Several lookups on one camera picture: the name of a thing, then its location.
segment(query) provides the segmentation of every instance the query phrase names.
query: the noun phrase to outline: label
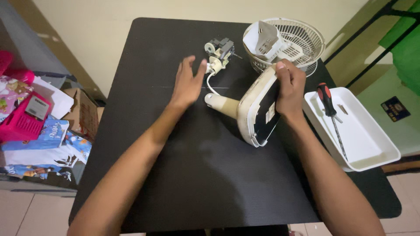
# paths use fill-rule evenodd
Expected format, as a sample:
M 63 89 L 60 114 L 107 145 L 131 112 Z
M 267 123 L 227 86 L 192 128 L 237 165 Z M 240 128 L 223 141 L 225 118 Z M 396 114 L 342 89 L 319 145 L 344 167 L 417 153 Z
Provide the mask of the label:
M 382 103 L 381 106 L 393 122 L 397 122 L 411 115 L 396 96 Z
M 273 102 L 273 104 L 271 104 L 270 108 L 268 109 L 268 112 L 265 114 L 265 123 L 267 124 L 268 122 L 271 121 L 271 119 L 274 117 L 275 114 L 275 105 L 276 102 Z
M 41 120 L 44 120 L 49 107 L 50 105 L 43 102 L 41 99 L 37 98 L 36 96 L 32 96 L 29 100 L 28 106 L 25 109 L 25 112 L 34 115 Z

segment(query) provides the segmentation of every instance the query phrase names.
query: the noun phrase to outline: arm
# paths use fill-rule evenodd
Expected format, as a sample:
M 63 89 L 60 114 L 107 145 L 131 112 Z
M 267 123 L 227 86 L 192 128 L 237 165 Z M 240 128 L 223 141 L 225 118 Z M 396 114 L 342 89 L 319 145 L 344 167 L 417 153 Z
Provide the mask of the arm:
M 168 106 L 115 162 L 74 218 L 67 235 L 119 235 L 125 216 L 184 111 L 197 100 L 207 61 L 193 77 L 194 56 L 179 64 Z
M 306 75 L 283 59 L 276 65 L 281 88 L 276 110 L 291 127 L 299 157 L 319 213 L 335 235 L 385 236 L 373 208 L 353 181 L 324 149 L 305 120 L 302 98 Z

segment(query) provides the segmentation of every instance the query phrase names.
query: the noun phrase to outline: white tray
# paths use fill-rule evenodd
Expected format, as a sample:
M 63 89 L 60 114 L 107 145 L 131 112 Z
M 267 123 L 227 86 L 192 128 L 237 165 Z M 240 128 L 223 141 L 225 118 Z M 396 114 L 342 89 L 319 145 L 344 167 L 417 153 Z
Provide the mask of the white tray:
M 401 158 L 397 147 L 350 90 L 340 87 L 330 91 L 337 116 L 343 121 L 336 124 L 349 161 L 342 155 L 333 122 L 322 111 L 317 92 L 305 94 L 303 111 L 344 171 L 363 171 Z M 337 104 L 344 105 L 348 115 Z

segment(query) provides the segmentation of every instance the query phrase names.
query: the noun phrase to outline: tile floor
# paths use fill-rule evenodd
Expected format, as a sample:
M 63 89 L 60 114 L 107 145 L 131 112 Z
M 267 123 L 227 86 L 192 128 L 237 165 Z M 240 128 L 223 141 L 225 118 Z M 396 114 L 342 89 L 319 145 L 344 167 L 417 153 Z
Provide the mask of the tile floor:
M 388 236 L 420 236 L 420 173 L 388 177 L 401 204 L 402 213 L 381 220 Z M 0 190 L 2 236 L 65 236 L 73 198 Z M 330 236 L 321 223 L 294 224 L 304 236 Z M 142 236 L 125 234 L 124 236 Z

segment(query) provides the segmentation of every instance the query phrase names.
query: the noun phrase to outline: black metal frame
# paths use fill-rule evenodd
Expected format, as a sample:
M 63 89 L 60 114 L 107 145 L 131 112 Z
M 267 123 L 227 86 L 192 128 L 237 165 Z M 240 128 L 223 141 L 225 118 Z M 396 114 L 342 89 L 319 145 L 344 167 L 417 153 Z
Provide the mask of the black metal frame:
M 395 10 L 392 7 L 399 0 L 392 0 L 387 3 L 383 8 L 381 8 L 366 24 L 364 24 L 355 34 L 353 34 L 342 46 L 340 46 L 327 60 L 325 64 L 330 62 L 337 54 L 339 54 L 347 45 L 349 45 L 357 36 L 359 36 L 365 29 L 367 29 L 371 24 L 378 20 L 382 16 L 401 16 L 401 17 L 411 17 L 415 19 L 415 22 L 403 33 L 398 39 L 396 39 L 389 47 L 385 49 L 371 64 L 369 64 L 360 74 L 358 74 L 346 88 L 349 88 L 357 80 L 359 80 L 368 70 L 370 70 L 378 61 L 380 61 L 388 52 L 390 52 L 397 44 L 399 44 L 409 33 L 411 33 L 417 26 L 420 25 L 420 12 L 409 12 L 404 10 Z

